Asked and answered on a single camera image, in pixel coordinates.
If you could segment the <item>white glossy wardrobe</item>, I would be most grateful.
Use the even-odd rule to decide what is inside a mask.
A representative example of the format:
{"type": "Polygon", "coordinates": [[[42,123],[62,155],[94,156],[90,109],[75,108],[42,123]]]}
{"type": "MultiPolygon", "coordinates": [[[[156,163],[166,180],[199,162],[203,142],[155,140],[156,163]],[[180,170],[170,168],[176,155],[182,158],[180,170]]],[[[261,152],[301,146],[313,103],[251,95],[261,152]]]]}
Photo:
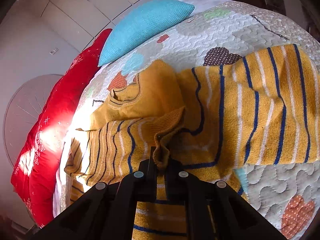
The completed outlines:
{"type": "Polygon", "coordinates": [[[38,15],[77,51],[151,0],[34,0],[38,15]]]}

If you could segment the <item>white round headboard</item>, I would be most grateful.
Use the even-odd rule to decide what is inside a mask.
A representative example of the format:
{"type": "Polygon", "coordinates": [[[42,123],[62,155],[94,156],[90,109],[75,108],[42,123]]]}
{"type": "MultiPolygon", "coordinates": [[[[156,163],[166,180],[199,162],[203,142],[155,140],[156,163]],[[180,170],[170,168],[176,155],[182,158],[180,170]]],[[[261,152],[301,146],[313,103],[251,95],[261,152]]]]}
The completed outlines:
{"type": "Polygon", "coordinates": [[[25,82],[10,99],[4,114],[3,140],[9,163],[14,166],[27,135],[35,125],[54,85],[62,75],[40,75],[25,82]]]}

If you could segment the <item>white wall socket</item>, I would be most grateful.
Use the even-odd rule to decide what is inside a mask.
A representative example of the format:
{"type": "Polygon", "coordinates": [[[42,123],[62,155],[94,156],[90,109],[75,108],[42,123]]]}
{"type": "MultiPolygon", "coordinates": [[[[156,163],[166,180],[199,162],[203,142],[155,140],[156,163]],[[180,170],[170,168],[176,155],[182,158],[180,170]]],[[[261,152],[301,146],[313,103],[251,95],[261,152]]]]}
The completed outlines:
{"type": "Polygon", "coordinates": [[[54,48],[53,50],[50,51],[50,55],[54,55],[59,51],[58,48],[54,48]]]}

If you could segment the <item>red floral duvet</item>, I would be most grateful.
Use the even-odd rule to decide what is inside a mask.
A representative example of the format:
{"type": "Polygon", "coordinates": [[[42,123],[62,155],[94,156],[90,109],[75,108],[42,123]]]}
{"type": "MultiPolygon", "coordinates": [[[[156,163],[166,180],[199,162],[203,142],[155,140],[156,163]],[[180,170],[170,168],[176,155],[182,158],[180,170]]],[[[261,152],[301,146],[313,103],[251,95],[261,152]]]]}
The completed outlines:
{"type": "Polygon", "coordinates": [[[81,94],[98,71],[99,57],[111,31],[102,31],[54,85],[14,165],[11,184],[41,228],[54,218],[53,195],[64,137],[81,94]]]}

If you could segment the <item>patchwork heart quilt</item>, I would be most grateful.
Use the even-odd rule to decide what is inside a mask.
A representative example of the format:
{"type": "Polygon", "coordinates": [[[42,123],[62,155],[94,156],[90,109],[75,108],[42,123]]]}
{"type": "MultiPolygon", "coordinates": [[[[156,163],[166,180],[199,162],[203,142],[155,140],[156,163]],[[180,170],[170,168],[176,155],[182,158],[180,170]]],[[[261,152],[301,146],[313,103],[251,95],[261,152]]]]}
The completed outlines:
{"type": "MultiPolygon", "coordinates": [[[[131,84],[138,73],[156,60],[181,72],[213,60],[238,60],[288,44],[304,51],[319,75],[319,43],[295,22],[245,3],[226,2],[187,18],[101,66],[84,89],[65,137],[60,178],[53,198],[54,215],[73,204],[72,179],[65,172],[73,133],[85,117],[100,107],[110,90],[131,84]]],[[[163,171],[155,167],[156,198],[137,203],[131,239],[186,239],[184,207],[167,199],[164,173],[167,167],[163,171]]],[[[281,232],[284,239],[300,239],[319,210],[319,159],[312,163],[245,164],[236,168],[235,174],[240,181],[237,194],[281,232]]]]}

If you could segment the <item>turquoise knit pillow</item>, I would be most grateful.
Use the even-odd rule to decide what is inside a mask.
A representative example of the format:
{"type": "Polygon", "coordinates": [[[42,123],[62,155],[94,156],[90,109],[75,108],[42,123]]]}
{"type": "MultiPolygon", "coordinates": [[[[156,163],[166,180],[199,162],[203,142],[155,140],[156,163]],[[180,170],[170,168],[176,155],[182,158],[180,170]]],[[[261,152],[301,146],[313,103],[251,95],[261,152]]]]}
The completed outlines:
{"type": "Polygon", "coordinates": [[[194,5],[178,0],[153,0],[140,5],[111,31],[98,66],[116,61],[153,36],[181,23],[194,9],[194,5]]]}

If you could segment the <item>white bed sheet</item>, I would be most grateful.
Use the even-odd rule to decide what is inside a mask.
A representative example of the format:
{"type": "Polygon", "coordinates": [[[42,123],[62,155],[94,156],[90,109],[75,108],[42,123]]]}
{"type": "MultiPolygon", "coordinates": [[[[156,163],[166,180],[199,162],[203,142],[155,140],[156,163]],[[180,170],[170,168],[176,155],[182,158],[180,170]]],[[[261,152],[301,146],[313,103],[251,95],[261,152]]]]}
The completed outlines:
{"type": "Polygon", "coordinates": [[[193,12],[190,14],[190,17],[204,12],[210,8],[216,7],[222,3],[230,2],[231,0],[178,0],[183,3],[192,4],[195,8],[193,12]]]}

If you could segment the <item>yellow striped knit sweater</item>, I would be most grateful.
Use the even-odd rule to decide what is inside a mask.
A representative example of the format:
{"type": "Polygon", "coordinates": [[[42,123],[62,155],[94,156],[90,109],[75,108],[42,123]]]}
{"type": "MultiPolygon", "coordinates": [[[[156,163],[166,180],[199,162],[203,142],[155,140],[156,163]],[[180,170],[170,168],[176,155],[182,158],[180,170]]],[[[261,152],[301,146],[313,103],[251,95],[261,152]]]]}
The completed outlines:
{"type": "Polygon", "coordinates": [[[74,131],[65,172],[71,203],[114,184],[152,158],[169,159],[202,181],[240,191],[245,164],[319,159],[319,75],[294,44],[176,72],[154,61],[107,98],[74,131]]]}

